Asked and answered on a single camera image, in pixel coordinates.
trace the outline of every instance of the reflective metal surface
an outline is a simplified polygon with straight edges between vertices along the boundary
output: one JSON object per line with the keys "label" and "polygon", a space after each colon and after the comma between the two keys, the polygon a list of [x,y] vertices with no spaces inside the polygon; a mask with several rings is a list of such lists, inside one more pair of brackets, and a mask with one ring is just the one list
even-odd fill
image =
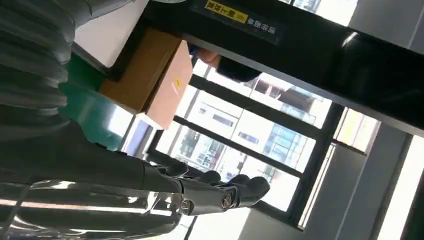
{"label": "reflective metal surface", "polygon": [[10,224],[12,210],[26,187],[23,184],[0,182],[0,236]]}
{"label": "reflective metal surface", "polygon": [[0,214],[0,225],[11,220],[3,236],[8,240],[144,239],[172,231],[180,221],[183,202],[178,193],[60,180],[32,185],[15,211],[11,208],[19,203],[17,198],[3,195],[0,209],[13,214]]}

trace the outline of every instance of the screw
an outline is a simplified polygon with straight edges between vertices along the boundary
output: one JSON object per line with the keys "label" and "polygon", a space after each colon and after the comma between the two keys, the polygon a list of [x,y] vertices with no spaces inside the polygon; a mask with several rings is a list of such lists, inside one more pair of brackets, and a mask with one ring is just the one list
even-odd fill
{"label": "screw", "polygon": [[230,205],[231,205],[231,197],[230,197],[230,196],[228,196],[228,195],[225,195],[225,196],[222,198],[221,207],[222,207],[223,209],[227,209],[227,208],[229,208],[229,207],[230,207]]}
{"label": "screw", "polygon": [[190,201],[188,201],[188,200],[184,200],[184,201],[181,203],[181,208],[182,208],[182,209],[189,209],[189,208],[190,208]]}

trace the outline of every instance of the black beam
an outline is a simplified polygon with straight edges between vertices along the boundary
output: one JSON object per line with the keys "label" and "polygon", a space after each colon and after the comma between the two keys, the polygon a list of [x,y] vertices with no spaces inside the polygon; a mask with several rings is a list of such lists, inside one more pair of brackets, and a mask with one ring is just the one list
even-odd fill
{"label": "black beam", "polygon": [[271,122],[296,131],[306,137],[316,139],[321,135],[321,130],[311,124],[308,124],[270,106],[264,105],[261,102],[255,101],[247,96],[218,85],[212,81],[208,81],[201,76],[193,74],[189,84],[199,90],[205,91],[208,94],[234,104]]}
{"label": "black beam", "polygon": [[152,3],[143,15],[200,47],[424,136],[422,55],[279,1],[216,2],[276,22],[281,38],[273,44],[246,23],[204,12],[206,0]]}
{"label": "black beam", "polygon": [[279,169],[279,170],[281,170],[285,173],[288,173],[288,174],[293,175],[295,177],[298,177],[300,179],[302,179],[302,177],[303,177],[303,174],[300,171],[297,171],[297,170],[295,170],[295,169],[293,169],[293,168],[291,168],[291,167],[289,167],[289,166],[287,166],[287,165],[285,165],[285,164],[283,164],[279,161],[276,161],[276,160],[274,160],[274,159],[272,159],[268,156],[265,156],[261,153],[258,153],[256,151],[254,151],[250,148],[247,148],[243,145],[240,145],[240,144],[238,144],[234,141],[231,141],[231,140],[229,140],[229,139],[227,139],[227,138],[225,138],[225,137],[223,137],[219,134],[216,134],[215,132],[209,131],[209,130],[207,130],[207,129],[205,129],[205,128],[197,125],[197,124],[194,124],[190,121],[187,121],[186,119],[184,119],[180,116],[175,116],[173,120],[175,122],[181,124],[181,125],[187,126],[191,130],[194,130],[194,131],[196,131],[200,134],[203,134],[203,135],[205,135],[205,136],[207,136],[207,137],[209,137],[213,140],[216,140],[216,141],[218,141],[218,142],[220,142],[224,145],[227,145],[230,148],[233,148],[237,151],[240,151],[244,154],[247,154],[247,155],[249,155],[249,156],[251,156],[251,157],[253,157],[253,158],[255,158],[259,161],[262,161],[262,162],[264,162],[264,163],[266,163],[266,164],[268,164],[268,165],[270,165],[270,166],[272,166],[276,169]]}
{"label": "black beam", "polygon": [[290,217],[295,223],[298,223],[302,217],[344,110],[343,106],[336,103],[332,103],[329,108],[322,126],[322,135],[316,139],[310,159],[303,172],[304,177],[300,179],[288,208]]}

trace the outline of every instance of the green panel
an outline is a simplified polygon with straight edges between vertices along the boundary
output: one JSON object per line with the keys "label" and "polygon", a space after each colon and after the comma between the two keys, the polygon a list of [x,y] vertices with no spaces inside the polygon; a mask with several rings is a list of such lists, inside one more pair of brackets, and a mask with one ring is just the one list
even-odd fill
{"label": "green panel", "polygon": [[72,54],[72,59],[67,64],[67,69],[69,72],[68,83],[87,90],[97,92],[105,80],[105,76],[102,73],[75,54]]}
{"label": "green panel", "polygon": [[81,58],[73,55],[68,71],[68,82],[59,86],[68,105],[60,113],[77,121],[90,142],[118,149],[133,115],[97,92],[105,77]]}

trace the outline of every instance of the gray flexible hose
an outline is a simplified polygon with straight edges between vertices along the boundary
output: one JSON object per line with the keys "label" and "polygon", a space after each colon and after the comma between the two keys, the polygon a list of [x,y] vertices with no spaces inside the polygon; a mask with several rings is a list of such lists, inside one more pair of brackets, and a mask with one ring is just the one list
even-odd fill
{"label": "gray flexible hose", "polygon": [[133,1],[0,1],[0,142],[69,122],[58,116],[67,104],[58,86],[76,28]]}

